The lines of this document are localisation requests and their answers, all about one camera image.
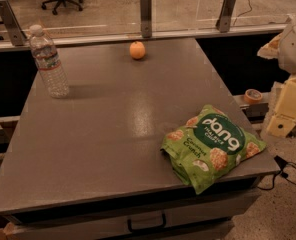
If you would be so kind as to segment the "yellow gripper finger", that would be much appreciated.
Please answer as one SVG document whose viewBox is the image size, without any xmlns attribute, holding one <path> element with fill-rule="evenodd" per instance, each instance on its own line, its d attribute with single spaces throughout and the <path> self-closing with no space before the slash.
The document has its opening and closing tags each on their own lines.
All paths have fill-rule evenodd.
<svg viewBox="0 0 296 240">
<path fill-rule="evenodd" d="M 276 35 L 273 39 L 271 39 L 268 43 L 262 46 L 257 55 L 264 59 L 277 59 L 279 53 L 279 42 L 281 39 L 281 35 Z"/>
<path fill-rule="evenodd" d="M 296 126 L 296 75 L 291 75 L 281 85 L 273 108 L 267 132 L 276 137 L 286 137 Z"/>
</svg>

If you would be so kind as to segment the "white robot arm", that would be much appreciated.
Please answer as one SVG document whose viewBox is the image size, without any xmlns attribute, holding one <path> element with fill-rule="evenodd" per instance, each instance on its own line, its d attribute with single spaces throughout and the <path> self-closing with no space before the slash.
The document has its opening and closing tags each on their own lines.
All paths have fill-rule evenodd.
<svg viewBox="0 0 296 240">
<path fill-rule="evenodd" d="M 277 59 L 279 68 L 290 74 L 281 86 L 267 125 L 269 134 L 286 137 L 296 126 L 296 14 L 290 18 L 283 32 L 262 46 L 257 55 Z"/>
</svg>

